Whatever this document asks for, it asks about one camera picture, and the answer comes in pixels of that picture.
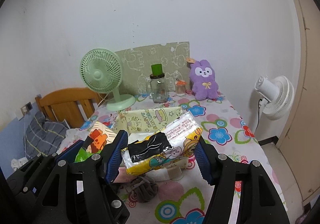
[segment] gray plaid cloth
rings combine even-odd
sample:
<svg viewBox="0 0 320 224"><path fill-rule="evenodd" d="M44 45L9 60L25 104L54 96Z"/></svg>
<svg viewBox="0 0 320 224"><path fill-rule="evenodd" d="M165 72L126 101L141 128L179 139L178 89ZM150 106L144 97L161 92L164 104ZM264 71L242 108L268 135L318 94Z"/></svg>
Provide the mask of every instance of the gray plaid cloth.
<svg viewBox="0 0 320 224"><path fill-rule="evenodd" d="M65 138L67 129L62 122L46 119L44 114L38 111L27 127L23 140L27 159L30 160L38 153L55 153Z"/></svg>

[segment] fan center cap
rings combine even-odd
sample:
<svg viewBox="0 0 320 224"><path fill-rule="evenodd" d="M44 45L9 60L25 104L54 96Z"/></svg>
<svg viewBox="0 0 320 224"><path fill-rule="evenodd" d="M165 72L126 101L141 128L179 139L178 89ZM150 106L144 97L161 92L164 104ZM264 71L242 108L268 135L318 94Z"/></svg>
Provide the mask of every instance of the fan center cap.
<svg viewBox="0 0 320 224"><path fill-rule="evenodd" d="M103 74L100 70L96 70L94 73L93 73L93 77L96 79L96 80L100 80L102 78Z"/></svg>

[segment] floor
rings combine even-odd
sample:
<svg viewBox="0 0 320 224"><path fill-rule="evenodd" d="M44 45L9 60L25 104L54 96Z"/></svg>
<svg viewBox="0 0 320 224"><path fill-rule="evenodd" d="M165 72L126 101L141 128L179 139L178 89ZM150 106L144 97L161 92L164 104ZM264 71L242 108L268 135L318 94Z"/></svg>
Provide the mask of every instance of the floor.
<svg viewBox="0 0 320 224"><path fill-rule="evenodd" d="M288 208L290 224L303 214L302 197L289 165L274 143L262 146L268 161L275 172Z"/></svg>

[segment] orange and green package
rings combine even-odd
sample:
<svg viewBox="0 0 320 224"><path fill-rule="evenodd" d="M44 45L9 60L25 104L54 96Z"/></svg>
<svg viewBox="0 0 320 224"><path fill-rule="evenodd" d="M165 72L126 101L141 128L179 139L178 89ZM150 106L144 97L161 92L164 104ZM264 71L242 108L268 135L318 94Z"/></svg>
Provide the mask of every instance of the orange and green package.
<svg viewBox="0 0 320 224"><path fill-rule="evenodd" d="M75 162L82 162L93 154L99 154L103 147L110 144L116 138L116 133L109 129L103 123L97 121L83 146L79 150Z"/></svg>
<svg viewBox="0 0 320 224"><path fill-rule="evenodd" d="M187 112L143 141L121 150L127 174L140 175L176 163L193 154L201 126Z"/></svg>

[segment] beige door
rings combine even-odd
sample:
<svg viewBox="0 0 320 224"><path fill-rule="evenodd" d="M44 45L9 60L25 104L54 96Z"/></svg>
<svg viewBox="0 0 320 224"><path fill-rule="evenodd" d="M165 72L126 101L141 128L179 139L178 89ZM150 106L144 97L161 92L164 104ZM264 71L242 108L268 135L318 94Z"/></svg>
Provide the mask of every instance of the beige door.
<svg viewBox="0 0 320 224"><path fill-rule="evenodd" d="M289 119L289 129L278 145L299 185L304 204L320 192L320 11L313 0L295 1L297 13L303 16L300 92L297 107Z"/></svg>

